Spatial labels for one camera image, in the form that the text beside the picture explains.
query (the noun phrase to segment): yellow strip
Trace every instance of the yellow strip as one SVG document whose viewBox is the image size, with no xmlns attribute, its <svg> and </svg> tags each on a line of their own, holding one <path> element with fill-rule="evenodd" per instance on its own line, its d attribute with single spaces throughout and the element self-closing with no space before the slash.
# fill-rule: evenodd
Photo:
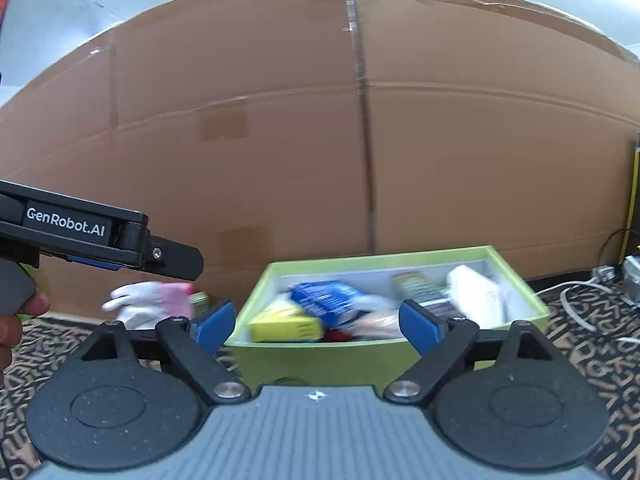
<svg viewBox="0 0 640 480">
<path fill-rule="evenodd" d="M 631 200 L 629 201 L 629 215 L 626 218 L 626 228 L 631 229 L 631 223 L 634 219 L 634 211 L 636 209 L 636 190 L 638 189 L 638 163 L 640 162 L 640 152 L 636 148 L 634 153 L 634 176 L 631 183 Z M 618 264 L 621 264 L 625 259 L 626 245 L 629 243 L 629 231 L 625 232 L 625 240 L 622 243 L 622 249 L 620 250 L 620 258 Z"/>
</svg>

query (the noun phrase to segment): pink glove cuff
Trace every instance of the pink glove cuff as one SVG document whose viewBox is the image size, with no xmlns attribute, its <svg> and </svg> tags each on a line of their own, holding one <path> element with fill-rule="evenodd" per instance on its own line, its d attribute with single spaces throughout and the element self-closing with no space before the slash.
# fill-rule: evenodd
<svg viewBox="0 0 640 480">
<path fill-rule="evenodd" d="M 193 293 L 191 283 L 161 283 L 160 297 L 167 316 L 186 316 L 193 319 L 193 305 L 189 301 L 189 296 Z"/>
</svg>

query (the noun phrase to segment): gray ribbed surface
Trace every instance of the gray ribbed surface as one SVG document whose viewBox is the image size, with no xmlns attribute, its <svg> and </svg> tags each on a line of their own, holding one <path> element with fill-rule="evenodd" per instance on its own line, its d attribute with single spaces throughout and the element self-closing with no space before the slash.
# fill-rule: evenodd
<svg viewBox="0 0 640 480">
<path fill-rule="evenodd" d="M 215 409 L 181 450 L 135 470 L 91 475 L 51 464 L 37 480 L 506 480 L 444 444 L 416 408 L 380 401 L 368 386 L 266 386 L 247 404 Z M 600 478 L 587 468 L 545 480 Z"/>
</svg>

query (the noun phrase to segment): open box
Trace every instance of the open box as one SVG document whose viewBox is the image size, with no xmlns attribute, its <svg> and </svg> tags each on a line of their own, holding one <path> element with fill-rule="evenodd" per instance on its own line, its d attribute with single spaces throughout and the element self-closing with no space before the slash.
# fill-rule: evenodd
<svg viewBox="0 0 640 480">
<path fill-rule="evenodd" d="M 262 274 L 236 320 L 228 339 L 242 380 L 255 390 L 260 384 L 346 386 L 373 384 L 379 392 L 418 360 L 404 339 L 347 343 L 255 343 L 248 324 L 274 297 L 300 282 L 341 280 L 368 294 L 396 298 L 391 277 L 420 270 L 435 285 L 444 285 L 447 274 L 465 264 L 500 286 L 508 322 L 526 319 L 542 330 L 548 327 L 549 311 L 529 286 L 491 246 L 385 254 L 333 260 L 277 262 Z"/>
</svg>

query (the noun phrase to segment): human hand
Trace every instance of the human hand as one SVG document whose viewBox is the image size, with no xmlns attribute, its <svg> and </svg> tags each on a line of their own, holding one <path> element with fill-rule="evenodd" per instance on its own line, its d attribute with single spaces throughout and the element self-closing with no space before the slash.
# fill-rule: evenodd
<svg viewBox="0 0 640 480">
<path fill-rule="evenodd" d="M 49 300 L 37 292 L 20 309 L 20 314 L 40 316 L 49 310 Z M 12 360 L 11 348 L 22 339 L 22 321 L 18 316 L 0 316 L 0 370 L 5 370 Z"/>
</svg>

